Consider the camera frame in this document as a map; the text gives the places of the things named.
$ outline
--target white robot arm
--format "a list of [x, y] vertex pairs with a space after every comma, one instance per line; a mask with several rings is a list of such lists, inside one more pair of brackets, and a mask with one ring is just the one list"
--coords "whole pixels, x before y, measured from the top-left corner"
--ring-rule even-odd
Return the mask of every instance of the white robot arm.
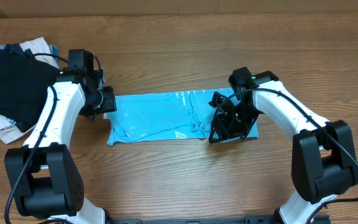
[[[253, 76], [246, 67], [240, 68], [233, 71], [229, 83], [235, 93], [230, 97], [236, 96], [240, 103], [234, 106], [230, 97], [214, 94], [210, 105], [217, 107], [217, 111], [209, 136], [211, 143], [238, 137], [245, 139], [259, 114], [266, 114], [293, 141], [291, 175], [295, 191], [275, 212], [276, 223], [305, 224], [322, 203], [358, 183], [356, 167], [316, 126], [335, 135], [356, 158], [351, 130], [345, 122], [331, 123], [309, 110], [269, 71]], [[332, 149], [331, 156], [321, 158], [319, 150], [322, 149]]]
[[[114, 91], [110, 86], [102, 86], [103, 69], [99, 65], [94, 70], [93, 59], [94, 55], [83, 49], [69, 51], [68, 66], [48, 88], [45, 106], [32, 134], [23, 147], [6, 153], [5, 166], [12, 189], [17, 185], [12, 194], [23, 216], [77, 224], [105, 224], [109, 220], [102, 208], [84, 197], [81, 175], [68, 150], [79, 114], [95, 118], [116, 110]], [[50, 177], [32, 176], [42, 169], [48, 169]]]

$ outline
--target black cloth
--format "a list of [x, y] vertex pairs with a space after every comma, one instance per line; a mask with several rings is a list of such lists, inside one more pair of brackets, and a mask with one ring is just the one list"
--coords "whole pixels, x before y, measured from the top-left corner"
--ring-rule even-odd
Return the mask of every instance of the black cloth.
[[0, 49], [0, 114], [13, 119], [21, 132], [35, 125], [47, 99], [47, 88], [59, 69], [31, 58], [19, 44]]

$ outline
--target wood grain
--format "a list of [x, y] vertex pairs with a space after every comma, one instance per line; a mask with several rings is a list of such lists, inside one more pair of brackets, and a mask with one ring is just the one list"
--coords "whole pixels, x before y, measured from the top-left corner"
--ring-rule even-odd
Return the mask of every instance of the wood grain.
[[[0, 44], [45, 37], [67, 57], [84, 48], [117, 95], [229, 86], [232, 70], [273, 71], [313, 111], [352, 128], [358, 159], [358, 12], [0, 19]], [[266, 116], [255, 141], [177, 140], [106, 145], [109, 121], [79, 117], [71, 154], [86, 196], [114, 218], [271, 214], [293, 192], [291, 142]], [[10, 187], [0, 141], [0, 223]], [[342, 197], [358, 196], [358, 186]], [[358, 223], [358, 203], [332, 205]], [[14, 223], [21, 217], [14, 205]]]
[[0, 18], [321, 11], [358, 11], [358, 0], [0, 0]]

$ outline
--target white cloth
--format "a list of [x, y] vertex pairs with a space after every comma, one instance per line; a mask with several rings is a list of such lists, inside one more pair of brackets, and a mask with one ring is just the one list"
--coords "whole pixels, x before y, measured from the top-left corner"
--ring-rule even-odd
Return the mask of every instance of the white cloth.
[[[22, 47], [23, 50], [30, 49], [33, 54], [51, 53], [49, 46], [43, 37], [31, 41], [26, 41], [24, 43], [21, 43], [20, 46]], [[58, 65], [53, 57], [41, 55], [41, 56], [36, 56], [35, 59], [42, 62], [46, 62], [58, 68]], [[25, 133], [33, 129], [34, 126], [28, 129]], [[20, 132], [19, 129], [16, 126], [14, 126], [7, 117], [0, 115], [0, 140], [2, 140], [5, 144], [13, 142], [16, 139], [19, 139], [25, 133]]]

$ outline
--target wooden table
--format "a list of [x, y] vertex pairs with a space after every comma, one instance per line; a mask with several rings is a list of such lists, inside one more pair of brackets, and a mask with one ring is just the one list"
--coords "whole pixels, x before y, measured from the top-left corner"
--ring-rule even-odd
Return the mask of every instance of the wooden table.
[[[314, 112], [352, 128], [358, 159], [358, 12], [0, 19], [0, 44], [45, 37], [67, 57], [84, 48], [117, 95], [228, 87], [232, 70], [273, 71]], [[83, 117], [71, 154], [86, 196], [114, 218], [272, 214], [294, 190], [291, 142], [266, 116], [255, 141], [177, 140], [106, 145], [110, 124]], [[0, 141], [0, 223], [10, 186]], [[358, 186], [343, 197], [358, 196]], [[358, 203], [324, 210], [358, 223]], [[35, 223], [11, 209], [14, 223]]]

